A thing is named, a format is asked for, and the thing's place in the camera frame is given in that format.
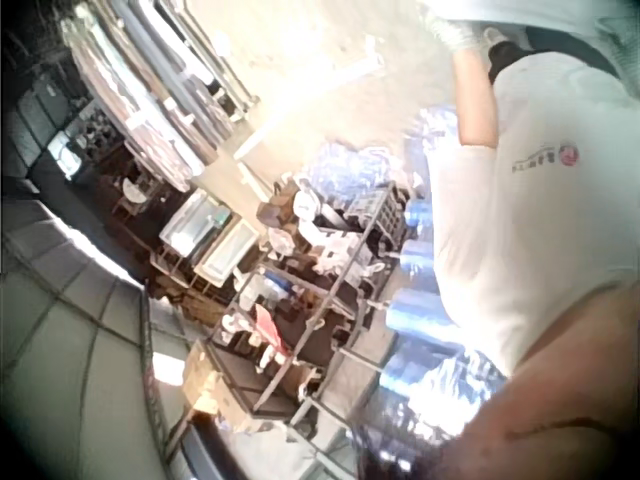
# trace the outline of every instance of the metal pole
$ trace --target metal pole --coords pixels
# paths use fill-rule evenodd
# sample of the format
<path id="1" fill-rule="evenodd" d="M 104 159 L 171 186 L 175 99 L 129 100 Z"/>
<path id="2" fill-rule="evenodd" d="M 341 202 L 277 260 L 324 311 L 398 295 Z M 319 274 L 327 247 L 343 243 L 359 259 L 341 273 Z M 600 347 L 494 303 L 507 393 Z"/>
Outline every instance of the metal pole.
<path id="1" fill-rule="evenodd" d="M 393 187 L 394 187 L 394 183 L 391 182 L 387 187 L 387 195 L 391 193 L 391 189 Z M 338 289 L 340 288 L 340 284 L 344 281 L 345 277 L 347 276 L 347 273 L 349 272 L 349 269 L 351 268 L 351 265 L 353 265 L 353 263 L 356 260 L 356 257 L 360 253 L 360 249 L 365 244 L 367 237 L 373 230 L 373 227 L 375 226 L 375 223 L 376 223 L 376 219 L 380 215 L 380 212 L 382 211 L 385 200 L 387 199 L 387 195 L 382 195 L 378 200 L 378 205 L 376 206 L 375 212 L 371 217 L 369 225 L 367 225 L 367 228 L 365 229 L 362 236 L 360 237 L 360 240 L 358 241 L 353 254 L 347 261 L 347 264 L 345 265 L 345 267 L 342 269 L 342 273 L 340 273 L 340 275 L 338 276 L 338 279 L 335 281 L 335 283 L 331 287 L 331 290 L 329 290 L 329 293 L 327 294 L 327 296 L 324 297 L 324 299 L 322 300 L 322 303 L 320 304 L 316 312 L 307 321 L 307 328 L 305 329 L 304 333 L 300 337 L 300 340 L 296 344 L 296 347 L 293 350 L 292 355 L 289 358 L 287 358 L 287 360 L 280 367 L 280 369 L 278 370 L 278 373 L 276 373 L 275 377 L 273 377 L 273 380 L 271 380 L 271 382 L 269 383 L 265 391 L 262 393 L 262 395 L 260 395 L 260 398 L 258 398 L 257 402 L 253 406 L 254 412 L 257 412 L 258 409 L 264 404 L 264 402 L 267 401 L 267 399 L 275 391 L 276 387 L 278 386 L 280 381 L 284 378 L 287 371 L 293 364 L 293 361 L 297 358 L 298 354 L 302 351 L 305 344 L 307 343 L 307 340 L 309 340 L 309 338 L 313 334 L 314 328 L 318 323 L 318 321 L 320 320 L 320 317 L 322 316 L 324 311 L 329 307 L 331 301 L 333 300 L 333 297 L 335 297 L 336 293 L 338 292 Z"/>
<path id="2" fill-rule="evenodd" d="M 356 480 L 356 477 L 355 475 L 353 475 L 353 473 L 348 471 L 313 443 L 304 438 L 295 428 L 288 428 L 287 433 L 299 443 L 306 445 L 310 450 L 312 450 L 314 452 L 316 460 L 318 460 L 327 470 L 335 475 L 336 478 L 338 478 L 339 480 Z"/>
<path id="3" fill-rule="evenodd" d="M 358 362 L 360 365 L 364 365 L 369 367 L 371 370 L 375 370 L 376 372 L 382 373 L 382 367 L 375 362 L 372 362 L 366 357 L 355 353 L 353 350 L 349 350 L 348 348 L 340 348 L 338 352 L 342 353 L 345 357 L 349 357 L 351 360 Z"/>
<path id="4" fill-rule="evenodd" d="M 327 407 L 324 403 L 319 402 L 318 400 L 315 400 L 314 398 L 309 399 L 310 403 L 316 407 L 318 410 L 320 410 L 321 412 L 326 413 L 329 417 L 331 417 L 331 419 L 336 422 L 338 425 L 340 425 L 342 428 L 349 430 L 349 424 L 347 423 L 347 421 L 342 418 L 338 413 L 334 412 L 333 410 L 331 410 L 329 407 Z"/>

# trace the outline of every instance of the stall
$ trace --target stall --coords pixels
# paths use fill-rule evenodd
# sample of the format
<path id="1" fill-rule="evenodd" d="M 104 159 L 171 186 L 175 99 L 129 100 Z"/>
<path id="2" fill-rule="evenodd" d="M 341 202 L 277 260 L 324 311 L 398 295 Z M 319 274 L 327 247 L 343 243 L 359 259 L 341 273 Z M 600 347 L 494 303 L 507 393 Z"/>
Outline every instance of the stall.
<path id="1" fill-rule="evenodd" d="M 310 206 L 309 198 L 322 200 Z M 396 262 L 406 202 L 391 181 L 340 203 L 290 181 L 262 204 L 257 216 L 269 227 L 268 246 L 187 362 L 192 409 L 236 432 L 292 421 L 293 436 L 311 436 L 310 407 L 321 405 L 314 392 L 331 377 L 336 352 L 367 361 L 349 347 L 368 328 Z"/>

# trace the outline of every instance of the metal frame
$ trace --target metal frame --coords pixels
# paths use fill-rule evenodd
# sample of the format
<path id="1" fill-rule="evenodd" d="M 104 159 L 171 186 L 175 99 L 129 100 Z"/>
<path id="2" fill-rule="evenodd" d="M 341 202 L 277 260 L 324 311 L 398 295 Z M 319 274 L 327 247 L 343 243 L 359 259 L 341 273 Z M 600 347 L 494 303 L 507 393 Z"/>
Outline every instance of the metal frame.
<path id="1" fill-rule="evenodd" d="M 380 197 L 378 204 L 376 205 L 376 208 L 371 216 L 371 221 L 369 222 L 369 224 L 367 225 L 367 227 L 365 228 L 364 232 L 362 233 L 360 240 L 358 241 L 358 243 L 356 244 L 354 251 L 352 253 L 352 255 L 349 257 L 349 260 L 347 261 L 346 265 L 344 266 L 344 268 L 342 269 L 342 272 L 340 273 L 340 275 L 338 276 L 338 278 L 334 281 L 333 285 L 331 286 L 331 289 L 329 289 L 328 291 L 326 291 L 325 289 L 319 289 L 317 286 L 309 283 L 309 282 L 304 282 L 303 280 L 287 274 L 286 272 L 282 272 L 279 269 L 272 269 L 272 268 L 268 268 L 267 265 L 264 264 L 264 257 L 263 259 L 260 261 L 260 265 L 264 266 L 265 268 L 268 268 L 269 270 L 275 270 L 275 273 L 277 273 L 278 275 L 283 275 L 285 278 L 287 278 L 290 281 L 293 281 L 294 283 L 301 285 L 305 288 L 309 288 L 312 291 L 318 293 L 319 295 L 321 295 L 323 297 L 322 302 L 320 302 L 320 305 L 318 305 L 315 309 L 315 311 L 313 312 L 313 314 L 311 315 L 311 317 L 307 320 L 307 327 L 305 329 L 305 331 L 303 332 L 302 336 L 300 337 L 300 339 L 298 340 L 298 343 L 296 344 L 296 346 L 294 347 L 293 351 L 291 352 L 291 356 L 287 358 L 287 360 L 284 362 L 284 364 L 280 367 L 280 369 L 278 370 L 278 372 L 276 373 L 276 375 L 274 376 L 274 378 L 269 382 L 269 384 L 267 385 L 267 387 L 265 388 L 265 390 L 262 392 L 262 394 L 260 395 L 260 397 L 258 398 L 258 400 L 255 402 L 255 404 L 253 406 L 250 405 L 250 402 L 246 402 L 246 397 L 243 398 L 242 400 L 245 401 L 241 401 L 239 402 L 243 408 L 247 408 L 248 412 L 251 412 L 251 414 L 254 416 L 254 418 L 261 418 L 262 415 L 264 415 L 265 412 L 261 412 L 260 408 L 265 404 L 265 402 L 276 392 L 276 388 L 278 387 L 278 385 L 280 384 L 280 381 L 284 378 L 284 376 L 286 375 L 287 371 L 289 370 L 289 368 L 291 368 L 291 365 L 293 364 L 294 360 L 297 359 L 297 356 L 300 354 L 300 352 L 302 351 L 302 349 L 304 348 L 304 346 L 306 345 L 307 341 L 309 340 L 309 338 L 311 337 L 311 335 L 314 332 L 314 328 L 316 327 L 316 325 L 318 324 L 318 322 L 320 321 L 320 319 L 322 318 L 323 314 L 326 312 L 326 310 L 328 308 L 330 308 L 331 306 L 335 306 L 337 305 L 338 308 L 340 308 L 340 303 L 339 300 L 336 298 L 336 294 L 338 292 L 338 289 L 340 288 L 340 286 L 342 285 L 342 283 L 344 282 L 349 269 L 351 268 L 351 266 L 353 265 L 353 263 L 355 262 L 358 254 L 360 253 L 360 250 L 362 249 L 362 247 L 365 245 L 366 240 L 369 236 L 369 234 L 372 232 L 373 228 L 375 227 L 376 224 L 376 219 L 378 218 L 378 216 L 381 214 L 382 208 L 385 205 L 385 201 L 387 200 L 388 195 L 392 194 L 393 188 L 395 188 L 395 183 L 391 182 L 388 186 L 387 186 L 387 191 L 386 191 L 386 195 L 383 195 Z M 252 324 L 255 326 L 255 322 L 253 321 L 253 319 L 246 313 L 244 312 L 241 308 L 239 308 L 238 305 L 238 299 L 241 295 L 241 293 L 243 292 L 244 288 L 248 285 L 249 281 L 251 280 L 251 278 L 253 277 L 253 275 L 255 274 L 256 269 L 254 269 L 254 271 L 247 277 L 247 279 L 245 280 L 243 286 L 240 288 L 240 290 L 238 291 L 238 293 L 236 294 L 236 296 L 234 297 L 234 299 L 232 300 L 232 302 L 230 303 L 229 307 L 227 308 L 227 311 L 225 313 L 229 313 L 231 311 L 239 311 L 241 312 L 245 318 Z M 351 312 L 351 318 L 352 319 L 356 319 L 359 320 L 360 322 L 360 328 L 362 325 L 362 321 L 363 321 L 363 317 L 364 314 L 366 313 L 368 306 L 364 306 L 364 312 L 362 313 L 362 316 L 358 316 L 358 312 Z M 218 326 L 216 326 L 216 328 L 214 329 L 214 334 L 219 330 L 220 328 L 220 324 L 218 324 Z M 221 345 L 217 344 L 215 341 L 213 341 L 213 334 L 209 337 L 209 343 L 212 344 L 212 347 L 210 350 L 215 350 L 215 348 L 220 348 Z M 221 367 L 221 371 L 223 373 L 223 377 L 227 383 L 227 387 L 229 387 L 229 389 L 232 391 L 232 393 L 234 394 L 234 396 L 237 396 L 237 398 L 242 398 L 244 397 L 244 395 L 242 394 L 241 391 L 234 391 L 237 390 L 237 387 L 235 387 L 235 385 L 233 384 L 233 379 L 230 377 L 228 370 L 226 370 L 226 367 L 222 364 L 222 362 L 217 362 L 220 367 Z M 293 418 L 296 417 L 302 417 L 303 415 L 299 415 L 300 411 L 303 410 L 305 407 L 305 405 L 303 404 L 303 406 L 300 407 L 300 409 L 298 410 L 298 412 L 296 412 L 296 414 L 294 414 Z"/>

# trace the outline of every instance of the cardboard box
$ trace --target cardboard box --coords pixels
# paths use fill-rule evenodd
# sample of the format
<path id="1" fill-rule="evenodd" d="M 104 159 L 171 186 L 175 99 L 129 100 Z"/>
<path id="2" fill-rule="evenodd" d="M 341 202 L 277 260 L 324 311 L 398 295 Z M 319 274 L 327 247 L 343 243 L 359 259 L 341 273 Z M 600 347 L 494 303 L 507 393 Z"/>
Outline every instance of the cardboard box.
<path id="1" fill-rule="evenodd" d="M 182 374 L 182 391 L 189 405 L 200 412 L 218 413 L 214 391 L 221 377 L 204 342 L 197 340 L 191 347 Z"/>

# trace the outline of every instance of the clear plastic bag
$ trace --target clear plastic bag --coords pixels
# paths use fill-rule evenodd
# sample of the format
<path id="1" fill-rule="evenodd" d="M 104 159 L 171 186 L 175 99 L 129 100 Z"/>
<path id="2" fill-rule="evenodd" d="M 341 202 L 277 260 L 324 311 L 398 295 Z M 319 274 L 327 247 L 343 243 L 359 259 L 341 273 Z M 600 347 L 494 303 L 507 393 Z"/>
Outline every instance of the clear plastic bag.
<path id="1" fill-rule="evenodd" d="M 456 436 L 506 379 L 480 352 L 403 338 L 380 385 L 407 399 L 423 433 Z"/>
<path id="2" fill-rule="evenodd" d="M 387 183 L 394 160 L 386 148 L 353 150 L 341 143 L 328 143 L 302 173 L 325 202 L 341 205 Z"/>

